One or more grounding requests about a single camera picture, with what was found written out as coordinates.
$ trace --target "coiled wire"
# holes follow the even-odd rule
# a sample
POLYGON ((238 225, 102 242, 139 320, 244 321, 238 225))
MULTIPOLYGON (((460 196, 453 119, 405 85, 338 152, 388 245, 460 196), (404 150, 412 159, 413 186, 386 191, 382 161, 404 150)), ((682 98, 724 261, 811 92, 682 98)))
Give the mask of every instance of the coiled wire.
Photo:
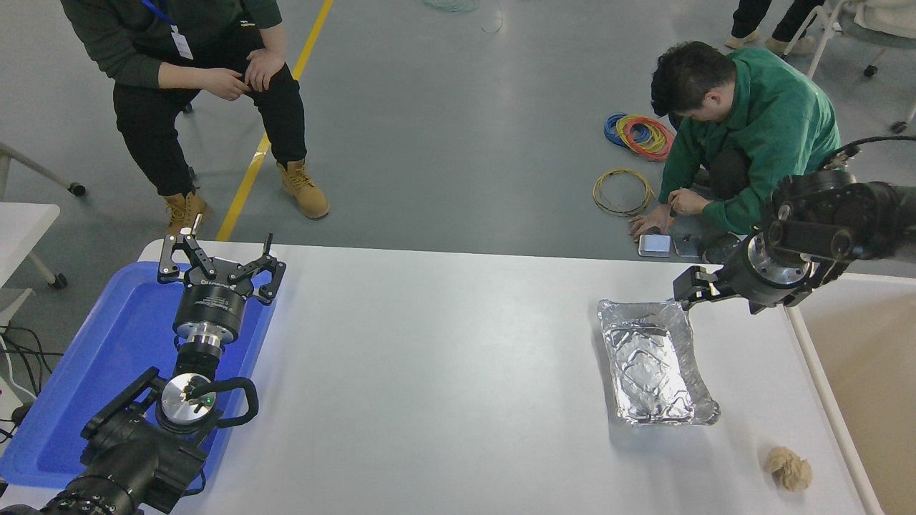
POLYGON ((640 156, 663 161, 671 152, 674 134, 662 123, 645 116, 614 113, 605 122, 605 137, 640 156))
POLYGON ((646 208, 649 207, 649 203, 652 202, 653 197, 655 197, 655 192, 652 190, 652 186, 649 184, 649 181, 647 181, 646 178, 638 171, 629 168, 618 168, 610 170, 608 173, 598 178, 598 181, 594 184, 594 188, 592 189, 592 199, 594 200, 595 205, 600 207, 601 210, 605 213, 613 214, 614 216, 636 216, 637 214, 646 211, 646 208), (623 209, 613 205, 610 201, 607 200, 607 197, 605 197, 605 194, 602 191, 602 186, 605 183, 605 179, 623 173, 635 175, 637 179, 642 181, 642 185, 646 189, 646 196, 642 199, 642 203, 631 209, 623 209))

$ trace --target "lanyard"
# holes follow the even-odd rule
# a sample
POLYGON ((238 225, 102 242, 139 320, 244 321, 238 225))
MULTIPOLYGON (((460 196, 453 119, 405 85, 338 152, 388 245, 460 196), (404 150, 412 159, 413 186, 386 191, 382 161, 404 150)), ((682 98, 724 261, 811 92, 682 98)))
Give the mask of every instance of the lanyard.
POLYGON ((159 19, 169 24, 169 27, 172 28, 172 32, 178 32, 178 26, 169 18, 169 15, 165 13, 168 9, 166 8, 166 3, 163 0, 162 8, 159 9, 153 4, 150 0, 141 0, 143 5, 149 7, 149 10, 153 12, 154 15, 158 16, 159 19))

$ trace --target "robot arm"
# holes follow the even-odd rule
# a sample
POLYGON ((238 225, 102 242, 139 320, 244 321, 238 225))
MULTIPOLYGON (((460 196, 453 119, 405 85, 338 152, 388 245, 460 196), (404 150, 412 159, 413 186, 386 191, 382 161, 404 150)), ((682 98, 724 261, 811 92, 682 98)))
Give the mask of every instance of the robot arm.
POLYGON ((172 325, 179 353, 171 379, 149 368, 82 429, 89 442, 80 458, 86 468, 65 490, 41 510, 17 505, 0 509, 0 515, 142 515, 141 504, 169 513, 179 499, 201 491, 188 490, 197 476, 205 481, 201 444, 214 430, 257 414, 250 379, 215 375, 224 346, 238 337, 247 300, 270 304, 277 296, 285 264, 269 255, 270 242, 269 236, 262 256, 242 265, 208 257, 192 231, 166 237, 158 281, 182 281, 185 287, 172 325), (191 263, 183 274, 171 258, 178 250, 191 263), (262 271, 270 281, 255 292, 251 279, 262 271), (221 418, 216 393, 232 389, 245 392, 248 411, 221 418), (158 424, 147 419, 150 410, 158 424))
POLYGON ((757 313, 792 306, 838 278, 857 259, 916 262, 916 188, 859 183, 842 170, 787 177, 749 236, 715 273, 690 267, 674 298, 696 302, 743 297, 757 313))

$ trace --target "man in green hoodie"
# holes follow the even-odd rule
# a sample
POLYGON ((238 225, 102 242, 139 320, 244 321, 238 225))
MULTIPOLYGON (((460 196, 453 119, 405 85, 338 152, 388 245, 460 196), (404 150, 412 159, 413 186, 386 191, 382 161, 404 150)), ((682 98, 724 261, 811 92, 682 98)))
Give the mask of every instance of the man in green hoodie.
MULTIPOLYGON (((662 173, 661 205, 631 220, 634 237, 653 227, 666 234, 672 213, 750 234, 780 179, 817 170, 840 147, 826 93, 765 49, 726 56, 700 41, 668 49, 652 74, 652 109, 683 119, 662 173), (701 166, 713 200, 690 190, 701 166)), ((720 243, 704 260, 723 262, 729 249, 720 243)))

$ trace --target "green hoodie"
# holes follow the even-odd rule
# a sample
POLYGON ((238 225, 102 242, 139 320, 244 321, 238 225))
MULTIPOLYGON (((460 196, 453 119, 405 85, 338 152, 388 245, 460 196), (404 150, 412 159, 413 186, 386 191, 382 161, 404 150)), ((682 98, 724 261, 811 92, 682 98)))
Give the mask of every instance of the green hoodie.
POLYGON ((779 180, 817 170, 840 147, 840 132, 826 93, 775 54, 741 49, 728 57, 736 65, 728 118, 721 124, 684 118, 665 163, 659 202, 690 188, 700 165, 723 149, 740 148, 751 159, 750 184, 736 197, 706 205, 703 216, 746 235, 779 180))
MULTIPOLYGON (((191 51, 216 40, 242 13, 239 0, 151 0, 162 7, 191 51)), ((99 70, 128 86, 159 87, 161 60, 144 55, 140 47, 177 54, 169 24, 153 14, 142 0, 60 0, 73 30, 99 70)), ((245 8, 259 28, 282 21, 275 0, 245 0, 245 8)))

